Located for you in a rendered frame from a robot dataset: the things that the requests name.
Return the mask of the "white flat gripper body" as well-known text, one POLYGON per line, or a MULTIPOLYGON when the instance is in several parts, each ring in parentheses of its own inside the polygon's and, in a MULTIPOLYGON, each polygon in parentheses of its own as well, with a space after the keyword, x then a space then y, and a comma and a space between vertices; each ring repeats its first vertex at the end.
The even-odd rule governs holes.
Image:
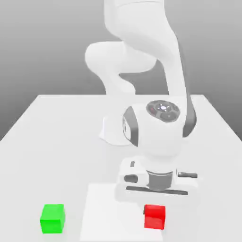
POLYGON ((195 205, 199 203, 199 194, 195 191, 186 190, 153 191, 145 187, 117 184, 114 194, 118 201, 139 204, 195 205))

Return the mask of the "small red cube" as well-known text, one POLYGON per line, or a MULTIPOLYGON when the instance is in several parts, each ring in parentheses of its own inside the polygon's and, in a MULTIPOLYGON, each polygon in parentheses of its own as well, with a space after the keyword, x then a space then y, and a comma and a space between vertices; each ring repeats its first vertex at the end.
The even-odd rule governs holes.
POLYGON ((144 205, 144 227, 163 230, 165 225, 166 208, 160 205, 144 205))

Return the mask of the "small green cube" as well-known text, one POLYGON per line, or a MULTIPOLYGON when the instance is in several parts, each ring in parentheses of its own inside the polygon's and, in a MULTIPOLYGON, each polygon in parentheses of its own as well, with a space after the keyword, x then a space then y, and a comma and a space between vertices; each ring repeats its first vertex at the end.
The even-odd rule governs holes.
POLYGON ((62 233, 65 219, 66 214, 63 204, 45 204, 40 217, 42 233, 62 233))

